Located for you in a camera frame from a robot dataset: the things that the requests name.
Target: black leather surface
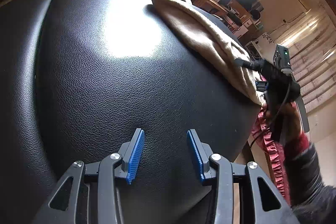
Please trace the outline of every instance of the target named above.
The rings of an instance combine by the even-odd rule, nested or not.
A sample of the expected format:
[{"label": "black leather surface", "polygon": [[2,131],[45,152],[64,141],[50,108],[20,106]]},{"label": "black leather surface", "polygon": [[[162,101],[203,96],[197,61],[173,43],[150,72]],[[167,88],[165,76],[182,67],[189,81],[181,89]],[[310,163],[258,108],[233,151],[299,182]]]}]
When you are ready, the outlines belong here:
[{"label": "black leather surface", "polygon": [[[240,46],[240,42],[238,39],[230,32],[228,27],[226,27],[221,20],[213,15],[207,13],[206,11],[191,5],[193,9],[199,11],[205,17],[210,19],[212,23],[214,23],[218,28],[220,28],[225,34],[235,40]],[[209,208],[209,197],[210,193],[208,193],[201,201],[199,201],[194,207],[192,207],[188,212],[186,212],[182,217],[180,217],[175,224],[204,224],[206,223],[208,208]]]},{"label": "black leather surface", "polygon": [[35,57],[51,0],[13,0],[0,8],[0,219],[27,223],[56,182],[35,108]]},{"label": "black leather surface", "polygon": [[58,177],[146,132],[137,177],[120,185],[125,223],[172,223],[208,192],[186,146],[234,160],[259,111],[156,15],[151,0],[53,0],[37,63],[39,126]]}]

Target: leather seat cushion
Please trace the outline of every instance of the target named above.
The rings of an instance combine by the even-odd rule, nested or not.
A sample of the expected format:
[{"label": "leather seat cushion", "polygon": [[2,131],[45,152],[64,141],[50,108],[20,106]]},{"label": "leather seat cushion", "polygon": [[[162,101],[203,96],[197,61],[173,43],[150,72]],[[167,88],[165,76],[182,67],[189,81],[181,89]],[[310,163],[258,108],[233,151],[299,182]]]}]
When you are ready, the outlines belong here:
[{"label": "leather seat cushion", "polygon": [[151,0],[52,0],[36,47],[35,119],[51,174],[102,160],[144,129],[137,177],[118,182],[125,223],[172,223],[208,193],[188,129],[234,160],[259,111],[179,41]]}]

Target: black plastic bracket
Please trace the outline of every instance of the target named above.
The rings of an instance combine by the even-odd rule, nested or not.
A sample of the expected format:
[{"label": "black plastic bracket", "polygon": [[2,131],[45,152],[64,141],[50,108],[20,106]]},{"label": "black plastic bracket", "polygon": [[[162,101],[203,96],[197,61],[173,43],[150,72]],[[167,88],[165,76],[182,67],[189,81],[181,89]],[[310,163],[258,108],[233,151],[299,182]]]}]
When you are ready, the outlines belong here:
[{"label": "black plastic bracket", "polygon": [[[128,184],[135,178],[144,147],[144,131],[137,128],[132,140],[123,143],[118,153],[102,161],[85,165],[74,162],[63,174],[51,195],[35,215],[32,224],[122,224],[122,210],[115,178]],[[95,202],[91,194],[92,183],[97,193]],[[92,217],[91,207],[97,208]]]},{"label": "black plastic bracket", "polygon": [[[193,160],[195,170],[204,172],[202,185],[212,186],[212,200],[209,204],[207,223],[232,224],[233,222],[233,183],[239,183],[240,223],[243,224],[299,224],[292,210],[278,189],[257,163],[247,165],[229,162],[219,154],[207,155],[204,143],[201,143],[195,130],[187,133],[190,152],[198,159]],[[215,177],[205,177],[208,156],[210,168]]]},{"label": "black plastic bracket", "polygon": [[84,184],[84,172],[84,163],[74,162],[57,182],[32,224],[86,223],[87,186]]}]

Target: metal screw head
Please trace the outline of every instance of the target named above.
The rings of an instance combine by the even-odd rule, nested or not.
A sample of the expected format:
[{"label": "metal screw head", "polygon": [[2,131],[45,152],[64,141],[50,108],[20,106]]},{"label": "metal screw head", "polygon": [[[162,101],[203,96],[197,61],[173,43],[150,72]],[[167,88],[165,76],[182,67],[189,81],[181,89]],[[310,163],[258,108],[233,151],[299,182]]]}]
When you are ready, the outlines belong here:
[{"label": "metal screw head", "polygon": [[81,160],[76,160],[72,166],[75,168],[81,167],[83,165],[83,162]]},{"label": "metal screw head", "polygon": [[257,169],[258,168],[258,164],[254,161],[250,161],[247,166],[251,169]]},{"label": "metal screw head", "polygon": [[118,153],[113,153],[111,154],[110,158],[113,160],[118,160],[120,158],[120,155]]},{"label": "metal screw head", "polygon": [[221,157],[220,154],[212,154],[212,155],[211,155],[211,158],[212,158],[213,160],[220,160],[222,157]]}]

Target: blue gripper pad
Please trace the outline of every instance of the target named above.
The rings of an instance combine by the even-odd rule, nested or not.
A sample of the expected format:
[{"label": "blue gripper pad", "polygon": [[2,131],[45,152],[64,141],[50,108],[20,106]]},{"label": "blue gripper pad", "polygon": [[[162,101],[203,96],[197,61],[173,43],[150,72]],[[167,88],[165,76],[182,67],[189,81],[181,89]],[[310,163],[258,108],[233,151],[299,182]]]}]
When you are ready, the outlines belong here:
[{"label": "blue gripper pad", "polygon": [[135,175],[137,174],[144,145],[145,145],[145,132],[141,130],[128,162],[128,171],[126,176],[126,181],[128,184],[132,183],[132,180],[135,178]]},{"label": "blue gripper pad", "polygon": [[191,153],[191,159],[194,165],[194,169],[196,171],[196,175],[201,181],[201,183],[203,183],[205,180],[205,177],[203,174],[203,164],[201,161],[200,153],[198,152],[198,149],[196,147],[196,144],[194,142],[193,136],[190,131],[187,132],[187,143],[188,143],[189,150]]}]

